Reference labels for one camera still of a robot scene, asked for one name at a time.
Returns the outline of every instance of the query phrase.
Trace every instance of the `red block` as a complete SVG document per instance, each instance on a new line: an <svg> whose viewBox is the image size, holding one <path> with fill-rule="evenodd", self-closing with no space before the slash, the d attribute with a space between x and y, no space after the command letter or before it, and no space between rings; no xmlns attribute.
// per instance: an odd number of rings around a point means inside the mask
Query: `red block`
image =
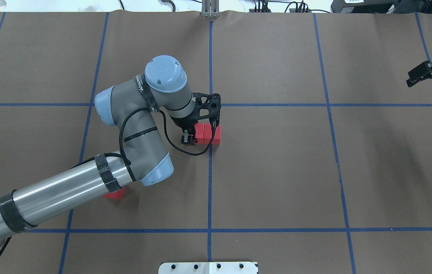
<svg viewBox="0 0 432 274"><path fill-rule="evenodd" d="M108 194L104 195L103 197L106 199L122 200L123 194L124 194L124 187L122 187L120 190L118 190L116 192L108 193Z"/></svg>
<svg viewBox="0 0 432 274"><path fill-rule="evenodd" d="M204 144L209 144L212 137L212 126L211 124L204 124ZM214 135L213 145L219 145L221 143L221 125L216 128L216 134Z"/></svg>
<svg viewBox="0 0 432 274"><path fill-rule="evenodd" d="M204 144L204 124L203 123L196 123L194 125L195 127L195 139L197 140L198 144Z"/></svg>

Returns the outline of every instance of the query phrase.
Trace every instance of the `black box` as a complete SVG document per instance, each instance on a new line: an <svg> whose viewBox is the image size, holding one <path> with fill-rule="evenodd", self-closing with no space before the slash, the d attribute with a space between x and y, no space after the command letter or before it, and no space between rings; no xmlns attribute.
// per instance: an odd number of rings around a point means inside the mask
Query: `black box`
<svg viewBox="0 0 432 274"><path fill-rule="evenodd" d="M334 13L387 13L395 0L333 0Z"/></svg>

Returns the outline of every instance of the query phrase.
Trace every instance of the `light blue cap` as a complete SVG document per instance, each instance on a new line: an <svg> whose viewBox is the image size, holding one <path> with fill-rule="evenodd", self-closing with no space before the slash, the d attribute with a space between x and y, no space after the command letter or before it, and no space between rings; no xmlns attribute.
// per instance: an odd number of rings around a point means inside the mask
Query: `light blue cap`
<svg viewBox="0 0 432 274"><path fill-rule="evenodd" d="M145 67L145 79L151 88L163 93L177 92L187 83L182 65L169 55L153 58Z"/></svg>
<svg viewBox="0 0 432 274"><path fill-rule="evenodd" d="M165 157L158 163L145 177L140 181L144 186L150 186L165 180L174 173L174 165L170 160L170 155L167 153Z"/></svg>
<svg viewBox="0 0 432 274"><path fill-rule="evenodd" d="M113 115L111 114L111 93L113 92L113 87L115 86L101 91L94 99L97 114L101 116L101 120L108 126L115 125Z"/></svg>

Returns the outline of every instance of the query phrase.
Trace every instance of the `white mounting plate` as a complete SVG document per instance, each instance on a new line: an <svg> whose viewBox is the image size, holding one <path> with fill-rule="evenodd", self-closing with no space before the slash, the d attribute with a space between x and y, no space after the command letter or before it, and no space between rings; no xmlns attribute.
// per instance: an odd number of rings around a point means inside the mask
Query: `white mounting plate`
<svg viewBox="0 0 432 274"><path fill-rule="evenodd" d="M158 274L258 274L257 262L163 263Z"/></svg>

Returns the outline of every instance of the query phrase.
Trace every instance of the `white bracket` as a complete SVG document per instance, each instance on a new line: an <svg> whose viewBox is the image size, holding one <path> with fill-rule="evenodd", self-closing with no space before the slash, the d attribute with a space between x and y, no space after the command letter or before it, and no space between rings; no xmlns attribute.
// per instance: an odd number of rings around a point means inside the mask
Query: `white bracket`
<svg viewBox="0 0 432 274"><path fill-rule="evenodd" d="M163 263L158 274L258 274L257 262Z"/></svg>
<svg viewBox="0 0 432 274"><path fill-rule="evenodd" d="M202 17L218 18L219 14L219 0L202 0Z"/></svg>

